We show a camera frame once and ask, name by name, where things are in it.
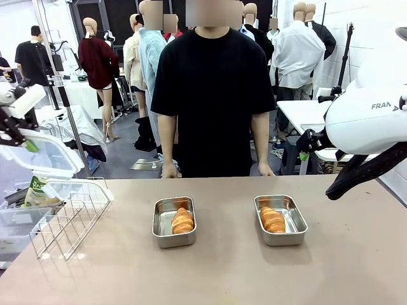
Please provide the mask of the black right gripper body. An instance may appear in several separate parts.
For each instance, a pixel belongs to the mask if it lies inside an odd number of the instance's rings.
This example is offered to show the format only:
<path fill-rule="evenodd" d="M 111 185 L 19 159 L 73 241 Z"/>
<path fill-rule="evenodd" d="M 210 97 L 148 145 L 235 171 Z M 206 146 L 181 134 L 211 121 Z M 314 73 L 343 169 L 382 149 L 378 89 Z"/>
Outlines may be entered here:
<path fill-rule="evenodd" d="M 313 129 L 307 129 L 296 141 L 296 147 L 299 153 L 312 153 L 331 147 L 331 141 L 328 138 L 326 129 L 316 132 Z"/>

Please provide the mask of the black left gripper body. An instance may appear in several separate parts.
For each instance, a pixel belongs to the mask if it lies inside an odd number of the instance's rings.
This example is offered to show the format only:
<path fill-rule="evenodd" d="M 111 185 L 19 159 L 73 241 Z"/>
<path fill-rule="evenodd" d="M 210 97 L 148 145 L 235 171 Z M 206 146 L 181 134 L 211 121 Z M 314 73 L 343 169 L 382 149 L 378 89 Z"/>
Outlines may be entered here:
<path fill-rule="evenodd" d="M 35 130 L 39 126 L 34 108 L 30 109 L 22 119 L 16 119 L 16 122 L 17 128 L 27 130 Z"/>

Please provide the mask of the person's left hand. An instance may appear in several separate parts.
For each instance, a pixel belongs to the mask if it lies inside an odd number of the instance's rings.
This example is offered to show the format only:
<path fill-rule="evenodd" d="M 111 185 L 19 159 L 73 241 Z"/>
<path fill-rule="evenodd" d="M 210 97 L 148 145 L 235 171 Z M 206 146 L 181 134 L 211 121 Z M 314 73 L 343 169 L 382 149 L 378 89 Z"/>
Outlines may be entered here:
<path fill-rule="evenodd" d="M 273 177 L 275 175 L 267 162 L 259 162 L 258 171 L 259 174 L 264 177 Z"/>

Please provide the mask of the person's right hand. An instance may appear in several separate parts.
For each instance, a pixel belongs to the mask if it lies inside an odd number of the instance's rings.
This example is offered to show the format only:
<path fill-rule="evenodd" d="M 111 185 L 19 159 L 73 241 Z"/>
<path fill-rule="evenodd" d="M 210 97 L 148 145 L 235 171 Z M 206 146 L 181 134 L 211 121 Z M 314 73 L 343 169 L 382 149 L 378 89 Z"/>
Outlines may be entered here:
<path fill-rule="evenodd" d="M 178 178 L 179 177 L 179 172 L 178 169 L 176 168 L 175 164 L 171 162 L 165 162 L 163 164 L 162 168 L 162 178 L 163 179 L 173 179 L 173 178 Z"/>

